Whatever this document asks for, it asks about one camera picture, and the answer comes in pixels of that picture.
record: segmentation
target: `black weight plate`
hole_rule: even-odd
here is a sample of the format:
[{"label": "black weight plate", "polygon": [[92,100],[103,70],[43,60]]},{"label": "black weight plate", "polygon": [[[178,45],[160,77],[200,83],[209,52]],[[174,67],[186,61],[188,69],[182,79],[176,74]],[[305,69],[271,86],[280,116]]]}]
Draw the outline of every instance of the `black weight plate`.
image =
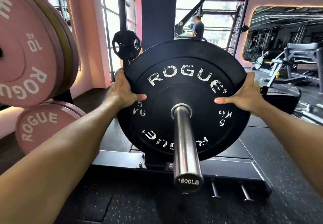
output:
[{"label": "black weight plate", "polygon": [[237,92],[246,72],[232,55],[211,43],[179,39],[155,45],[139,55],[125,75],[131,90],[147,99],[121,110],[120,126],[138,149],[162,160],[173,161],[171,109],[176,104],[192,108],[200,160],[227,149],[249,120],[250,113],[233,104],[214,103],[216,97]]}]

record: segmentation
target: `left hand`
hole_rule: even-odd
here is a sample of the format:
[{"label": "left hand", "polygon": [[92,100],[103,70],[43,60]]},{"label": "left hand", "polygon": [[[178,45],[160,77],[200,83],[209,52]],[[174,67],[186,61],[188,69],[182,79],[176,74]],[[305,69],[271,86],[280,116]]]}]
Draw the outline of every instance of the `left hand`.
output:
[{"label": "left hand", "polygon": [[131,92],[130,84],[121,70],[116,72],[115,82],[111,83],[111,89],[107,98],[112,97],[115,97],[118,100],[120,109],[131,106],[135,101],[147,99],[147,95],[137,95]]}]

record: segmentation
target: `hand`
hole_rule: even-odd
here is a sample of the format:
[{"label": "hand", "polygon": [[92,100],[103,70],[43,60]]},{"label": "hand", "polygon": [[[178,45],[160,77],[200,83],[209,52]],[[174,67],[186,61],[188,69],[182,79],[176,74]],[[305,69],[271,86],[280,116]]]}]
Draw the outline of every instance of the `hand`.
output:
[{"label": "hand", "polygon": [[233,103],[238,108],[249,111],[253,115],[258,116],[259,110],[266,103],[260,94],[259,82],[254,81],[255,73],[248,72],[242,87],[230,97],[218,97],[214,99],[217,104]]},{"label": "hand", "polygon": [[131,106],[135,101],[147,99],[147,95],[136,95],[131,92],[130,84],[123,71],[118,70],[116,72],[115,80],[115,82],[111,83],[111,89],[107,97],[115,97],[120,109]]}]

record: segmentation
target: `weight bench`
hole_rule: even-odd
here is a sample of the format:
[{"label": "weight bench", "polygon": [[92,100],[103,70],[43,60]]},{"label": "weight bench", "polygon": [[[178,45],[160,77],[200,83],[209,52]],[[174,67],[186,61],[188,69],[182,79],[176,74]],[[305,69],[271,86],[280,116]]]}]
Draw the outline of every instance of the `weight bench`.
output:
[{"label": "weight bench", "polygon": [[[319,85],[320,93],[323,93],[323,44],[288,44],[284,51],[280,53],[275,59],[272,59],[274,66],[269,74],[270,79],[263,79],[268,81],[268,86],[272,87],[273,83],[287,84],[296,83],[300,81],[310,81]],[[318,77],[309,76],[306,74],[292,72],[294,64],[317,64]],[[283,66],[287,68],[288,79],[276,79],[277,73]]]}]

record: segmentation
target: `forearm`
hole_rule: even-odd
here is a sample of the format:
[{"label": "forearm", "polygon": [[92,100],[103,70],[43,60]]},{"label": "forearm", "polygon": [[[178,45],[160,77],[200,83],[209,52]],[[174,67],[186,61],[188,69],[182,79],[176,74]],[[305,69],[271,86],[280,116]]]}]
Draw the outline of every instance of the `forearm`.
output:
[{"label": "forearm", "polygon": [[0,177],[0,222],[53,223],[118,109],[115,97],[108,99],[5,172]]},{"label": "forearm", "polygon": [[307,180],[323,196],[323,127],[297,119],[265,102],[257,114]]}]

